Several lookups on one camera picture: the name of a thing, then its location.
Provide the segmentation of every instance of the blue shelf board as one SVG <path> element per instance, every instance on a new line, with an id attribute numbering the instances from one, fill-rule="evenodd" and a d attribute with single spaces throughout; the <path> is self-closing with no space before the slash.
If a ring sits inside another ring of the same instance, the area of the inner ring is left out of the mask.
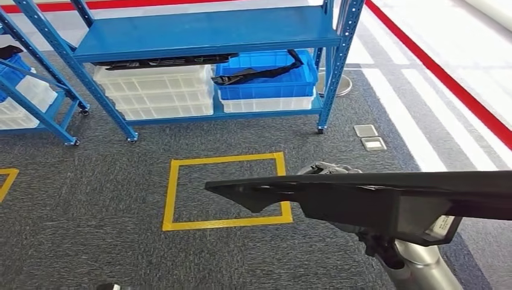
<path id="1" fill-rule="evenodd" d="M 332 47 L 340 36 L 321 6 L 96 19 L 80 62 Z"/>
<path id="2" fill-rule="evenodd" d="M 320 112 L 322 112 L 322 105 L 323 105 L 322 100 L 317 95 L 313 99 L 311 109 L 308 109 L 308 110 L 225 113 L 222 104 L 215 98 L 214 99 L 213 115 L 196 116 L 196 117 L 129 120 L 129 121 L 126 121 L 126 123 L 131 126 L 141 126 L 141 125 L 152 125 L 152 124 L 191 123 L 191 122 L 199 122 L 199 121 L 214 121 L 214 120 L 229 120 L 229 119 L 272 118 L 272 117 L 286 117 L 286 116 L 296 116 L 296 115 L 318 115 L 318 114 L 320 114 Z"/>
<path id="3" fill-rule="evenodd" d="M 66 94 L 63 91 L 57 92 L 57 97 L 53 101 L 53 103 L 48 107 L 45 114 L 49 118 L 54 118 L 57 115 L 62 102 L 66 98 Z M 0 134 L 26 134 L 33 132 L 47 131 L 47 128 L 42 123 L 39 123 L 37 127 L 34 128 L 22 128 L 22 129 L 1 129 Z"/>

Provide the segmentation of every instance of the black object on shelf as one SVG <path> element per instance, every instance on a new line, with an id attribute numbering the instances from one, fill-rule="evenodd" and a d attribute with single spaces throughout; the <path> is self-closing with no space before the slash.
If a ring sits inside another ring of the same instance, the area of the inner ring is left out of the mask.
<path id="1" fill-rule="evenodd" d="M 162 68 L 169 66 L 214 65 L 226 63 L 238 53 L 209 54 L 204 56 L 162 57 L 159 59 L 119 60 L 115 62 L 95 62 L 93 65 L 108 66 L 108 71 L 124 69 Z"/>

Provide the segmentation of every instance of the blue metal shelf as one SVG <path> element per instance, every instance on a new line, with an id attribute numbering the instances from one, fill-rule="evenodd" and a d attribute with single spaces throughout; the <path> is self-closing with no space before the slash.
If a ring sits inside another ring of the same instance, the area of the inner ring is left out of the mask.
<path id="1" fill-rule="evenodd" d="M 32 0 L 14 0 L 41 35 L 65 61 L 85 88 L 123 131 L 136 141 L 133 125 L 280 117 L 318 114 L 319 133 L 327 127 L 364 0 L 341 0 L 333 29 L 334 0 L 321 6 L 212 11 L 131 18 L 94 19 L 84 0 L 71 0 L 89 31 L 77 48 L 60 37 Z M 299 111 L 224 113 L 214 98 L 210 116 L 127 121 L 83 67 L 86 62 L 151 59 L 202 54 L 315 48 L 318 68 L 326 54 L 325 97 L 315 98 L 313 108 Z"/>
<path id="2" fill-rule="evenodd" d="M 57 92 L 57 97 L 45 112 L 42 112 L 29 99 L 22 95 L 9 81 L 0 77 L 0 89 L 6 93 L 14 102 L 39 120 L 39 124 L 34 128 L 22 129 L 0 129 L 0 134 L 24 134 L 40 131 L 50 131 L 64 141 L 66 145 L 78 145 L 80 142 L 76 137 L 71 136 L 66 128 L 68 127 L 75 109 L 78 107 L 84 115 L 89 114 L 89 105 L 77 94 L 77 92 L 69 85 L 64 77 L 50 64 L 48 59 L 37 49 L 29 38 L 23 34 L 19 27 L 10 19 L 10 17 L 0 8 L 0 34 L 9 34 L 14 40 L 18 41 L 32 57 L 41 64 L 41 66 L 52 77 L 40 76 L 24 68 L 18 67 L 10 62 L 0 60 L 0 63 L 11 69 L 21 72 L 25 77 L 35 77 L 44 82 L 53 84 L 62 91 Z M 60 124 L 54 120 L 64 98 L 71 100 L 71 105 L 64 115 Z"/>
<path id="3" fill-rule="evenodd" d="M 81 62 L 331 47 L 321 6 L 96 19 L 74 53 Z"/>

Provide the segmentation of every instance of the black strap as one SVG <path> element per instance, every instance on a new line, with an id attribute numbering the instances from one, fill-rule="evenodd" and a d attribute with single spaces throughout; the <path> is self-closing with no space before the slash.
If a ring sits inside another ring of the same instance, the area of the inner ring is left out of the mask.
<path id="1" fill-rule="evenodd" d="M 0 59 L 8 60 L 17 53 L 22 53 L 23 50 L 14 45 L 7 45 L 6 47 L 0 48 Z"/>
<path id="2" fill-rule="evenodd" d="M 302 62 L 301 58 L 297 54 L 295 50 L 287 50 L 290 56 L 293 57 L 293 63 L 290 65 L 281 66 L 279 68 L 267 69 L 264 71 L 256 71 L 252 68 L 247 68 L 232 76 L 218 76 L 212 77 L 211 80 L 220 86 L 226 85 L 240 85 L 242 83 L 246 83 L 253 79 L 272 79 L 274 77 L 278 77 L 282 74 L 288 73 L 292 69 L 301 67 L 304 62 Z"/>

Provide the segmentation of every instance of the red floor stripe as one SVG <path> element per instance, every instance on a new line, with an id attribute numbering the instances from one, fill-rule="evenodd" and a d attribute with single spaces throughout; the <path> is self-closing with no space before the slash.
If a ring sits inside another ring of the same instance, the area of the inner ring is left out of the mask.
<path id="1" fill-rule="evenodd" d="M 176 4 L 197 4 L 207 2 L 225 2 L 234 0 L 100 0 L 87 2 L 90 9 L 108 9 L 108 8 L 129 8 L 129 7 L 145 7 L 159 5 L 176 5 Z M 53 11 L 71 11 L 75 8 L 70 2 L 53 2 L 40 3 L 37 5 L 43 12 Z M 0 6 L 7 13 L 20 13 L 21 11 L 16 5 Z"/>
<path id="2" fill-rule="evenodd" d="M 512 150 L 512 131 L 501 123 L 484 105 L 462 87 L 452 76 L 421 49 L 400 27 L 373 3 L 366 0 L 366 6 L 377 18 L 441 81 L 477 118 L 482 121 L 510 150 Z"/>

